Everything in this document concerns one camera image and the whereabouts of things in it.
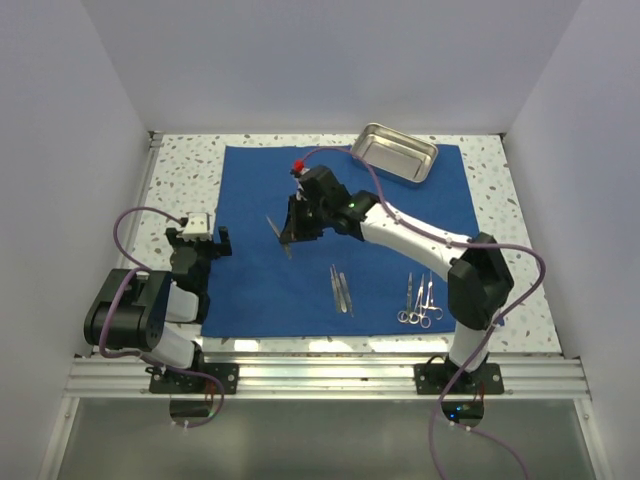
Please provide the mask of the silver surgical forceps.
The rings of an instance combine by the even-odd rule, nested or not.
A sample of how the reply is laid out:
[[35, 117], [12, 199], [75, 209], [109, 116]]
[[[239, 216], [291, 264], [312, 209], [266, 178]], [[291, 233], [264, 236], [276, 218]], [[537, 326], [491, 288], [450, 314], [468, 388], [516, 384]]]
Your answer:
[[427, 283], [427, 293], [424, 309], [426, 310], [427, 315], [434, 317], [436, 320], [441, 320], [444, 316], [442, 308], [436, 306], [434, 302], [434, 282], [432, 273], [429, 273], [429, 281]]
[[420, 284], [416, 294], [416, 300], [412, 311], [409, 315], [409, 323], [412, 325], [420, 324], [424, 327], [424, 321], [427, 317], [426, 307], [424, 303], [424, 294], [425, 294], [425, 275], [421, 276]]

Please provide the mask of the silver surgical scissors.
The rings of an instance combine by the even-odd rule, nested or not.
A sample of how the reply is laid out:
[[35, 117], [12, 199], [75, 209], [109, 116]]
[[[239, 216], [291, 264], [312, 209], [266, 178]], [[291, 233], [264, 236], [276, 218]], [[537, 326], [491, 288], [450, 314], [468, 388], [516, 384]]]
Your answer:
[[413, 301], [413, 274], [409, 273], [407, 280], [407, 292], [405, 308], [397, 313], [397, 320], [402, 324], [416, 325], [419, 323], [419, 316]]

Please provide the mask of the blue surgical cloth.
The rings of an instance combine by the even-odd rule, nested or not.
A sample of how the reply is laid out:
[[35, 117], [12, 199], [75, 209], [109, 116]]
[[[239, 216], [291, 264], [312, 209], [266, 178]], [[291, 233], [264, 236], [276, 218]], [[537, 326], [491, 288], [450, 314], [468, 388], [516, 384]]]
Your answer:
[[206, 337], [449, 333], [486, 326], [514, 280], [479, 230], [458, 148], [416, 188], [341, 151], [230, 147]]

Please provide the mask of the silver tweezers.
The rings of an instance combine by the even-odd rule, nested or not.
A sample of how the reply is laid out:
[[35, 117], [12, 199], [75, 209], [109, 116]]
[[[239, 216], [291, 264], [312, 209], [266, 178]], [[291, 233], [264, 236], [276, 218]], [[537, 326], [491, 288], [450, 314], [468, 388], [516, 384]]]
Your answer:
[[[279, 230], [279, 228], [276, 226], [276, 224], [271, 220], [271, 218], [266, 215], [266, 220], [269, 224], [269, 226], [271, 227], [272, 231], [274, 232], [274, 235], [277, 237], [277, 239], [279, 240], [281, 237], [281, 231]], [[282, 243], [280, 240], [278, 241], [280, 247], [282, 248], [282, 250], [284, 251], [284, 253], [286, 254], [287, 258], [289, 260], [292, 259], [292, 252], [290, 249], [290, 246], [287, 243]]]

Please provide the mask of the stainless steel instrument tray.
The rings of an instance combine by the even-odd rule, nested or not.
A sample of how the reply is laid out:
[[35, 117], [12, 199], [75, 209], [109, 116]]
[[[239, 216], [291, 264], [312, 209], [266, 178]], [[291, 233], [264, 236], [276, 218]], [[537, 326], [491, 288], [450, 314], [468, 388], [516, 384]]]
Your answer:
[[351, 152], [379, 174], [412, 187], [425, 182], [439, 155], [435, 144], [378, 123], [364, 127]]

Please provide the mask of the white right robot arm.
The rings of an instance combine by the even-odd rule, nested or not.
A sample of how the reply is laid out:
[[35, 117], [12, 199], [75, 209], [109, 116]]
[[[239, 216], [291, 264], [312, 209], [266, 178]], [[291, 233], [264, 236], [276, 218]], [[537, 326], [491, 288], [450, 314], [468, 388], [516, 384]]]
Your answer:
[[514, 279], [494, 237], [446, 233], [393, 208], [375, 193], [351, 194], [332, 170], [319, 165], [293, 169], [296, 192], [289, 196], [282, 244], [313, 241], [326, 229], [386, 247], [426, 267], [447, 285], [447, 308], [455, 320], [446, 357], [451, 389], [468, 392], [481, 380], [491, 328]]

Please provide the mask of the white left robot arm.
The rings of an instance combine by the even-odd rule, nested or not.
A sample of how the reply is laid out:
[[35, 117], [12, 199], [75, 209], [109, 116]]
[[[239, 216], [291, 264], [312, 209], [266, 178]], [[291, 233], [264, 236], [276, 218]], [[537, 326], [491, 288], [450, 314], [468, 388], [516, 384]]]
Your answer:
[[206, 319], [212, 263], [232, 254], [228, 229], [220, 227], [218, 234], [217, 241], [186, 240], [169, 228], [169, 270], [111, 270], [85, 317], [85, 341], [108, 358], [137, 356], [173, 367], [172, 379], [182, 390], [201, 390], [208, 369], [197, 361], [199, 347], [167, 325]]

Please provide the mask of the silver scalpel handle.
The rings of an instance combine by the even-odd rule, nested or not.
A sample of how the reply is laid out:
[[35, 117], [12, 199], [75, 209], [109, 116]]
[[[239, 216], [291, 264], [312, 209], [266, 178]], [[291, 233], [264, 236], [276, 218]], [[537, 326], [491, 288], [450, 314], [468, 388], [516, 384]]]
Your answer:
[[343, 275], [341, 273], [337, 274], [336, 284], [337, 284], [337, 291], [338, 291], [339, 309], [342, 313], [347, 313], [348, 306], [347, 306], [347, 300], [346, 300], [346, 290], [344, 289]]
[[342, 312], [341, 296], [339, 291], [338, 278], [336, 275], [335, 265], [332, 264], [329, 268], [329, 271], [330, 271], [330, 281], [331, 281], [331, 287], [332, 287], [336, 312], [341, 313]]
[[347, 311], [353, 317], [354, 316], [353, 302], [352, 302], [351, 294], [349, 291], [346, 275], [344, 274], [344, 272], [339, 273], [339, 278], [341, 282], [342, 293], [345, 299]]

